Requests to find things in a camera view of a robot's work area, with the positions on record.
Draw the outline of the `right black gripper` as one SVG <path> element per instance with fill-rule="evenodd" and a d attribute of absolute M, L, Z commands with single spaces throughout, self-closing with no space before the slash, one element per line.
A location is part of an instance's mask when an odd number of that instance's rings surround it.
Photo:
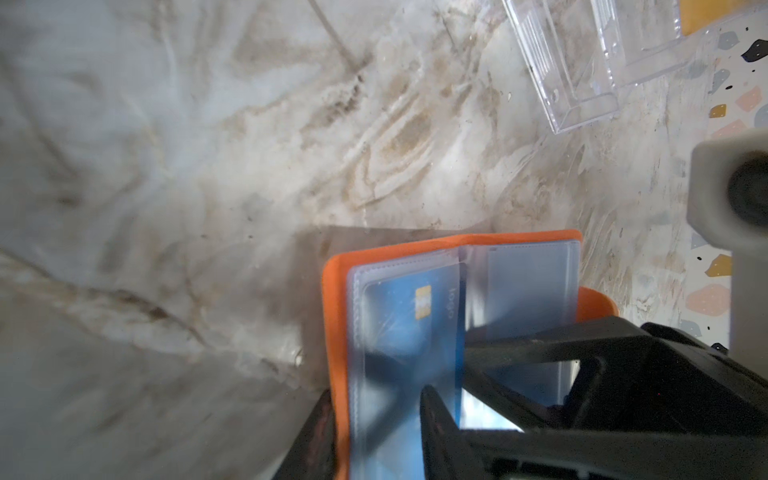
<path fill-rule="evenodd" d="M 501 382 L 541 384 L 545 405 Z M 463 433 L 500 479 L 765 479 L 767 382 L 722 353 L 619 317 L 464 351 L 463 387 L 523 429 Z"/>

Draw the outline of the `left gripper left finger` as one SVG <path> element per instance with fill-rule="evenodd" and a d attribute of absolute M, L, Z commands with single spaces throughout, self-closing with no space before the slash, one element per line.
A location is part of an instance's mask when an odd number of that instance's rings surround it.
<path fill-rule="evenodd" d="M 332 480 L 336 472 L 336 421 L 331 391 L 324 391 L 273 480 Z"/>

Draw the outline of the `clear acrylic card stand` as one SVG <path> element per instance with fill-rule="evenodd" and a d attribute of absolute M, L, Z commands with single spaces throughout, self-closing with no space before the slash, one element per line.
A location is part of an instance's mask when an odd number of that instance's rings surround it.
<path fill-rule="evenodd" d="M 693 43 L 677 1 L 507 1 L 551 130 L 616 115 L 624 91 L 685 66 Z"/>

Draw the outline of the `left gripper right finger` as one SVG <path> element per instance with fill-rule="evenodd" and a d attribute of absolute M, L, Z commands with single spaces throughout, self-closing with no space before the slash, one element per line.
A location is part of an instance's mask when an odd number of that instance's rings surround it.
<path fill-rule="evenodd" d="M 420 394 L 420 422 L 426 479 L 491 479 L 431 385 Z"/>

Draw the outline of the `orange card holder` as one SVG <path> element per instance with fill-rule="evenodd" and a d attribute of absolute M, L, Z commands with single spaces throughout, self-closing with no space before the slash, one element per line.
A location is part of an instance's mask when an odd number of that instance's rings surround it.
<path fill-rule="evenodd" d="M 521 429 L 467 391 L 469 342 L 615 315 L 579 283 L 575 230 L 462 234 L 343 253 L 322 274 L 341 479 L 420 479 L 419 397 L 431 385 L 465 429 Z"/>

